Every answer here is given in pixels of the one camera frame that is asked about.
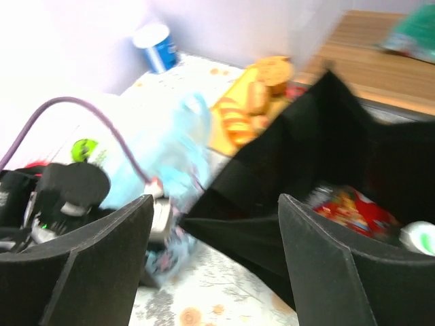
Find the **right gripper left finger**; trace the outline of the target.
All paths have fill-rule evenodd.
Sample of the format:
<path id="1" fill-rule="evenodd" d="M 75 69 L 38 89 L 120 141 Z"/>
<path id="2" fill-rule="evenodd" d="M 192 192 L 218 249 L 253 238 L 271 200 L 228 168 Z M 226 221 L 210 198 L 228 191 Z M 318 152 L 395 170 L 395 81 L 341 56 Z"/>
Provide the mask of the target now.
<path id="1" fill-rule="evenodd" d="M 1 254 L 2 325 L 128 325 L 153 199 L 21 253 Z"/>

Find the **red snack bag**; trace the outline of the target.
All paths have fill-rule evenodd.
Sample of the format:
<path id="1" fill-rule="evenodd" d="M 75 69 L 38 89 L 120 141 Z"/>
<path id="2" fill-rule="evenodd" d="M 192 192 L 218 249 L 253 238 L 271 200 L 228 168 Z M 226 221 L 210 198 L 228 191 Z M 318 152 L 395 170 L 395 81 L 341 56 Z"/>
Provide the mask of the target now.
<path id="1" fill-rule="evenodd" d="M 369 238 L 387 240 L 401 227 L 391 213 L 347 185 L 319 184 L 306 204 L 319 215 Z"/>

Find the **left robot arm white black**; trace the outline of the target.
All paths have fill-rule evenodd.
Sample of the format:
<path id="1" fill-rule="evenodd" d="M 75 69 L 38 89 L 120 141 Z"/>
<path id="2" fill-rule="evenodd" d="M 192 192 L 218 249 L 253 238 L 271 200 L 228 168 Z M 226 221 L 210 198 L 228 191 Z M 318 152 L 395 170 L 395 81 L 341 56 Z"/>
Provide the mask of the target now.
<path id="1" fill-rule="evenodd" d="M 85 162 L 1 171 L 1 252 L 19 253 L 113 213 L 101 208 L 109 189 L 107 175 Z"/>

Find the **green label water bottle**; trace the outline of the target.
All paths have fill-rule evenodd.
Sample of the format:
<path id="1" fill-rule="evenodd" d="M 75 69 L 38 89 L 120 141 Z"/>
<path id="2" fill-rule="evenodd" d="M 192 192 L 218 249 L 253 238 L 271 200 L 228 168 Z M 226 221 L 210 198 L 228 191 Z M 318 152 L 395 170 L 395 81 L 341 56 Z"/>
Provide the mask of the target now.
<path id="1" fill-rule="evenodd" d="M 400 230 L 400 242 L 409 251 L 434 256 L 435 226 L 426 221 L 410 223 Z"/>

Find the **black fabric grocery bag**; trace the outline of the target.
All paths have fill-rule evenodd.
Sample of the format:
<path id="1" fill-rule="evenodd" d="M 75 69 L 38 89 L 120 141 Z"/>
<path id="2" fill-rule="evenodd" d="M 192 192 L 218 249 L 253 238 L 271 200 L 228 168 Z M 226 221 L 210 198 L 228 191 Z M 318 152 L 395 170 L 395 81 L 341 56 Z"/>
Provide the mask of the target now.
<path id="1" fill-rule="evenodd" d="M 182 227 L 245 266 L 296 309 L 279 197 L 350 186 L 400 223 L 434 220 L 434 123 L 377 122 L 332 72 L 222 169 Z"/>

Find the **light blue plastic bag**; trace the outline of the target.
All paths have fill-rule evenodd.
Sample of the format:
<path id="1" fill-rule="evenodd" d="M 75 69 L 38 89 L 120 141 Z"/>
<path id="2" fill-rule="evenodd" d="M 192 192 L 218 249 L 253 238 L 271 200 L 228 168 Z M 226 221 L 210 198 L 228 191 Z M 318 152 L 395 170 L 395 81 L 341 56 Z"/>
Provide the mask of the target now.
<path id="1" fill-rule="evenodd" d="M 145 182 L 131 166 L 121 146 L 100 148 L 92 162 L 108 174 L 111 188 L 101 206 L 118 209 L 144 195 L 145 185 L 158 179 L 171 200 L 173 225 L 164 242 L 149 242 L 140 278 L 141 285 L 159 288 L 173 278 L 188 260 L 196 239 L 178 223 L 201 195 L 210 178 L 208 140 L 211 112 L 199 93 L 187 95 L 177 103 L 159 105 L 150 125 L 127 141 Z"/>

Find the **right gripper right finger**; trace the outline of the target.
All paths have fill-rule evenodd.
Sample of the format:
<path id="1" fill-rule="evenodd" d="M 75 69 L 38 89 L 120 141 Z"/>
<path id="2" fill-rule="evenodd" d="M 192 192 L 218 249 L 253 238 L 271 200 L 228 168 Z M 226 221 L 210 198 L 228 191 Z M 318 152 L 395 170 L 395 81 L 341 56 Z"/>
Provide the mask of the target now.
<path id="1" fill-rule="evenodd" d="M 433 325 L 434 258 L 373 240 L 295 198 L 279 226 L 301 325 Z"/>

